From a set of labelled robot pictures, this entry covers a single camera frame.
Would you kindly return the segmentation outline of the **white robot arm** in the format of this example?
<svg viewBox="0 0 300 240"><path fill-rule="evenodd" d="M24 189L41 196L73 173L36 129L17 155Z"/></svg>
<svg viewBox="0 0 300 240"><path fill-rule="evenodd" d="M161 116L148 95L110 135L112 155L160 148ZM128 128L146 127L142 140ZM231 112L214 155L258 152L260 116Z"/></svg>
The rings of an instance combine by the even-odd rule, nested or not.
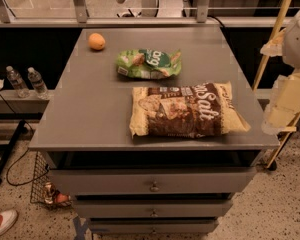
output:
<svg viewBox="0 0 300 240"><path fill-rule="evenodd" d="M300 69L300 10L285 30L282 57L285 64Z"/></svg>

